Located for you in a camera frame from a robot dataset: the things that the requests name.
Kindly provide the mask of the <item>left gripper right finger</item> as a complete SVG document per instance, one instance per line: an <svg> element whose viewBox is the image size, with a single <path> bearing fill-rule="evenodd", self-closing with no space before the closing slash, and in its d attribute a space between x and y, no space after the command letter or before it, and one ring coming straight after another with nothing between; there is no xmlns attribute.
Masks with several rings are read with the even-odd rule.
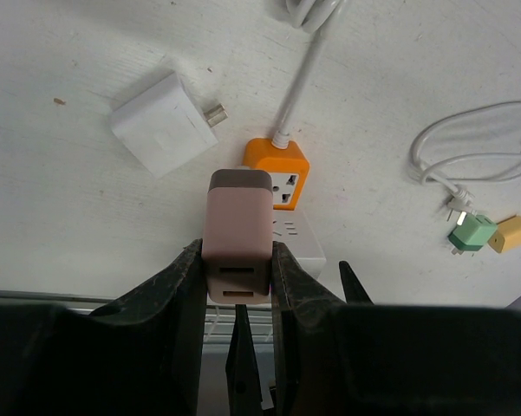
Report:
<svg viewBox="0 0 521 416"><path fill-rule="evenodd" d="M272 254L280 415L521 415L521 312L347 303Z"/></svg>

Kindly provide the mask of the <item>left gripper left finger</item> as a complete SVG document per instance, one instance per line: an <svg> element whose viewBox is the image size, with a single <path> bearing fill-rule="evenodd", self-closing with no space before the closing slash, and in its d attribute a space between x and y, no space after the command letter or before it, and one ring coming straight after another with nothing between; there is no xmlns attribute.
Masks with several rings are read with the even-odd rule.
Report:
<svg viewBox="0 0 521 416"><path fill-rule="evenodd" d="M0 415L193 415L205 329L202 243L84 315L0 302Z"/></svg>

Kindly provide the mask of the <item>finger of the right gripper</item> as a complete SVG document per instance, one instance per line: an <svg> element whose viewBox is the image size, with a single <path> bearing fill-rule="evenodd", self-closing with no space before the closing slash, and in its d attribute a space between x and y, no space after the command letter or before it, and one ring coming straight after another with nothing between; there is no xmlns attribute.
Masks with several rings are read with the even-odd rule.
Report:
<svg viewBox="0 0 521 416"><path fill-rule="evenodd" d="M347 303L372 304L367 291L362 286L356 273L346 261L339 262L339 272L342 282L343 293Z"/></svg>
<svg viewBox="0 0 521 416"><path fill-rule="evenodd" d="M245 305L236 306L225 374L230 415L262 415L262 393L256 353Z"/></svg>

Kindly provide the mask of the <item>pink brown charger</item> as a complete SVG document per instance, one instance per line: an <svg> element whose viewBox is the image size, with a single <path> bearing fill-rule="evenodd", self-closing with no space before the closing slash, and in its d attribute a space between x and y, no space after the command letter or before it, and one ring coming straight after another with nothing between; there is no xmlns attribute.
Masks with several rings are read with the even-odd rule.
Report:
<svg viewBox="0 0 521 416"><path fill-rule="evenodd" d="M252 169L220 169L213 173L201 250L212 301L267 303L272 245L271 176Z"/></svg>

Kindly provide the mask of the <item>white charger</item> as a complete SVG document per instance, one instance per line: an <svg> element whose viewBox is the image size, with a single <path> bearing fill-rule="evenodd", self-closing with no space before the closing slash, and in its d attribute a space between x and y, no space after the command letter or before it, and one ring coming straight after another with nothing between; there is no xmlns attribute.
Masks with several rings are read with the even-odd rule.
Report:
<svg viewBox="0 0 521 416"><path fill-rule="evenodd" d="M218 143L212 129L228 118L218 104L203 111L172 72L114 110L110 127L156 178L181 167Z"/></svg>

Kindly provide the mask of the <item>white cube socket adapter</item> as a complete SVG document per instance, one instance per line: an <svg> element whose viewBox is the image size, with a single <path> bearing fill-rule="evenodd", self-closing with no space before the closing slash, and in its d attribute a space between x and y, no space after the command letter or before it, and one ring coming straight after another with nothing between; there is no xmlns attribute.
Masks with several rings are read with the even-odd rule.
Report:
<svg viewBox="0 0 521 416"><path fill-rule="evenodd" d="M274 210L272 227L273 240L286 244L299 265L318 279L327 259L304 212Z"/></svg>

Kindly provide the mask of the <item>orange power strip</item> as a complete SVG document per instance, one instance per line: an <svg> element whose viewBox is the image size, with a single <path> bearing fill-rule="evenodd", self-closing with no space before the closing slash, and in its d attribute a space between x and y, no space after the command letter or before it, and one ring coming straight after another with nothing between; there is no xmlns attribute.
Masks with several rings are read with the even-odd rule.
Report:
<svg viewBox="0 0 521 416"><path fill-rule="evenodd" d="M275 210L296 209L310 164L295 141L292 140L286 149L279 149L270 139L252 139L244 149L242 165L266 171L271 176Z"/></svg>

